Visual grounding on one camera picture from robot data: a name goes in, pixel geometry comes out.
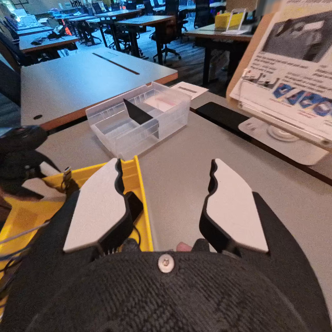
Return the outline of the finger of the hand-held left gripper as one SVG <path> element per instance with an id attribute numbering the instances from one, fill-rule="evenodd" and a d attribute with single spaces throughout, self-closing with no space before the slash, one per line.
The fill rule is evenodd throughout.
<path id="1" fill-rule="evenodd" d="M 61 174 L 56 168 L 48 164 L 47 162 L 43 161 L 40 165 L 40 172 L 44 177 L 50 177 Z"/>
<path id="2" fill-rule="evenodd" d="M 46 184 L 40 178 L 32 178 L 23 182 L 22 187 L 43 196 L 42 201 L 65 201 L 66 194 Z"/>

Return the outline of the clear acrylic stand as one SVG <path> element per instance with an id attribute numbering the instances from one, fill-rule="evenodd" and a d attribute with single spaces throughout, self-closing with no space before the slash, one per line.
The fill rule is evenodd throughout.
<path id="1" fill-rule="evenodd" d="M 231 12 L 226 12 L 226 29 L 224 35 L 241 35 L 251 31 L 252 24 L 244 24 L 245 16 L 247 14 L 246 8 L 233 9 Z"/>

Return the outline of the grey desk with wood edge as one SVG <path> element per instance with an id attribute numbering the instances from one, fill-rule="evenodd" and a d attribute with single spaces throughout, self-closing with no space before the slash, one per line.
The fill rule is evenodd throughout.
<path id="1" fill-rule="evenodd" d="M 253 36 L 251 31 L 241 34 L 241 35 L 224 35 L 224 31 L 215 30 L 214 24 L 193 29 L 184 33 L 185 36 L 190 38 L 200 38 L 200 39 L 208 39 L 208 40 L 216 40 L 216 41 L 243 41 L 249 42 Z"/>
<path id="2" fill-rule="evenodd" d="M 86 109 L 152 82 L 176 80 L 178 71 L 108 48 L 21 68 L 21 124 L 52 130 Z"/>

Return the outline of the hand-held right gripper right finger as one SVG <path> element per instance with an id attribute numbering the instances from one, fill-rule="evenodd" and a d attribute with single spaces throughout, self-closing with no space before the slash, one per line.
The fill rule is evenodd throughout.
<path id="1" fill-rule="evenodd" d="M 241 248 L 268 254 L 269 248 L 247 182 L 221 159 L 212 159 L 208 195 L 199 229 L 218 253 L 239 254 Z"/>

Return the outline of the black usb adapter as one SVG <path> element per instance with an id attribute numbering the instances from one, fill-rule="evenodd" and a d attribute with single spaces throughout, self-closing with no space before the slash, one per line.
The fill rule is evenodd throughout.
<path id="1" fill-rule="evenodd" d="M 136 194 L 132 191 L 127 192 L 125 197 L 128 201 L 130 216 L 132 220 L 132 224 L 135 225 L 136 220 L 143 212 L 143 203 L 140 199 L 136 196 Z"/>

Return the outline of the clear plastic bin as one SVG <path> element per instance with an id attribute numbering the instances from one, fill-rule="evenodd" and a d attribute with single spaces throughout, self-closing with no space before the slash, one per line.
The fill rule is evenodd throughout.
<path id="1" fill-rule="evenodd" d="M 141 126 L 129 117 L 123 99 L 159 121 L 159 139 L 147 123 Z M 122 160 L 131 160 L 184 127 L 190 103 L 190 96 L 152 82 L 87 108 L 86 116 L 108 151 Z"/>

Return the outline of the yellow plastic bin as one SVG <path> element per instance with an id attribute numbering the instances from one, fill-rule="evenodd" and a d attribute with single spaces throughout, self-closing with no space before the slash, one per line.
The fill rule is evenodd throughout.
<path id="1" fill-rule="evenodd" d="M 215 30 L 226 30 L 228 27 L 228 30 L 234 30 L 237 29 L 240 26 L 240 23 L 243 18 L 243 12 L 236 12 L 233 13 L 231 16 L 231 13 L 222 13 L 215 16 L 215 23 L 214 23 L 214 29 Z"/>
<path id="2" fill-rule="evenodd" d="M 138 157 L 122 163 L 124 194 L 133 192 L 143 204 L 143 211 L 136 217 L 130 238 L 135 239 L 143 251 L 153 251 L 152 235 L 145 190 Z M 64 204 L 63 174 L 44 177 L 44 189 L 54 188 L 53 196 L 40 200 L 31 197 L 5 194 L 3 205 L 8 210 L 6 221 L 1 226 L 1 318 L 9 297 L 10 283 L 14 273 L 27 255 L 37 235 Z"/>

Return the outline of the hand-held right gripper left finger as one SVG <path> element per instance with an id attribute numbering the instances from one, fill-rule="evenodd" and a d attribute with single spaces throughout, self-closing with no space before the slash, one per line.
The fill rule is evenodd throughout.
<path id="1" fill-rule="evenodd" d="M 124 195 L 122 163 L 113 158 L 81 187 L 63 251 L 95 247 L 100 253 L 120 247 L 132 232 Z"/>

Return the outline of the rows of office desks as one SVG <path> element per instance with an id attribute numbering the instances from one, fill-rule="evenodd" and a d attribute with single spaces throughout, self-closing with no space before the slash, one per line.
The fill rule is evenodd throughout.
<path id="1" fill-rule="evenodd" d="M 166 1 L 165 6 L 157 8 L 151 6 L 151 1 L 143 1 L 144 8 L 141 9 L 137 9 L 137 7 L 128 8 L 129 2 L 133 4 L 136 1 L 126 1 L 125 9 L 121 1 L 118 1 L 118 10 L 104 13 L 92 12 L 94 11 L 93 5 L 98 5 L 97 1 L 93 1 L 90 7 L 81 6 L 79 8 L 80 15 L 67 15 L 53 10 L 49 10 L 48 14 L 62 25 L 68 25 L 69 23 L 74 30 L 81 30 L 81 35 L 85 38 L 85 41 L 92 44 L 94 44 L 94 36 L 88 28 L 90 27 L 89 22 L 94 19 L 98 24 L 106 47 L 109 47 L 109 45 L 106 43 L 105 35 L 110 32 L 117 51 L 126 52 L 129 50 L 131 55 L 136 57 L 142 56 L 136 36 L 140 33 L 140 27 L 155 27 L 156 56 L 158 63 L 162 65 L 166 63 L 162 56 L 167 51 L 174 53 L 181 59 L 180 54 L 175 50 L 167 48 L 167 44 L 182 38 L 182 27 L 187 22 L 185 18 L 188 12 L 195 12 L 195 24 L 201 24 L 196 27 L 202 27 L 209 23 L 211 10 L 222 9 L 224 11 L 226 9 L 225 1 L 212 4 L 210 4 L 210 1 L 196 1 L 194 7 L 180 6 L 180 1 Z M 90 35 L 91 41 L 87 39 L 86 34 Z"/>

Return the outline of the printed instruction sheet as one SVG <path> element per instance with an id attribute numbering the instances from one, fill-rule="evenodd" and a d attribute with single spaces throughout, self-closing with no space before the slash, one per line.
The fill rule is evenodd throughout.
<path id="1" fill-rule="evenodd" d="M 238 97 L 258 112 L 332 141 L 332 3 L 279 1 Z"/>

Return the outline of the white laminated checklist sheet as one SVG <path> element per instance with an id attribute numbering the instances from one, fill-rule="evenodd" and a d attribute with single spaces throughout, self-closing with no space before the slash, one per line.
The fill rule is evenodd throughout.
<path id="1" fill-rule="evenodd" d="M 181 81 L 175 85 L 171 86 L 171 89 L 174 89 L 178 92 L 184 93 L 191 97 L 191 100 L 197 98 L 198 96 L 202 95 L 203 93 L 209 91 L 207 88 L 190 84 L 184 81 Z"/>

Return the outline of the black divider panel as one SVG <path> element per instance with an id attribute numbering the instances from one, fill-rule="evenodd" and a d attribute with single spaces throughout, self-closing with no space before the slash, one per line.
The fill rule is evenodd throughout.
<path id="1" fill-rule="evenodd" d="M 123 99 L 123 101 L 127 108 L 129 117 L 141 126 L 147 123 L 152 129 L 153 135 L 159 139 L 159 121 L 139 108 L 136 104 L 133 104 L 126 99 Z"/>

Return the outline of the black desk pad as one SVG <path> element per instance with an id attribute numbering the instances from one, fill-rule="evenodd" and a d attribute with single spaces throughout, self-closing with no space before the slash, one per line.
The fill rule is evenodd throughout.
<path id="1" fill-rule="evenodd" d="M 228 132 L 248 142 L 252 141 L 251 136 L 245 134 L 238 128 L 239 124 L 248 120 L 249 117 L 214 102 L 208 102 L 198 107 L 195 109 L 195 112 L 199 116 L 227 130 Z"/>

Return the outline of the white rounded base plate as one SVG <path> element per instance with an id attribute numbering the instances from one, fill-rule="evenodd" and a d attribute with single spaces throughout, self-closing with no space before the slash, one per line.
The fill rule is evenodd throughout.
<path id="1" fill-rule="evenodd" d="M 322 148 L 256 118 L 249 118 L 240 123 L 238 129 L 302 165 L 315 165 L 329 154 Z"/>

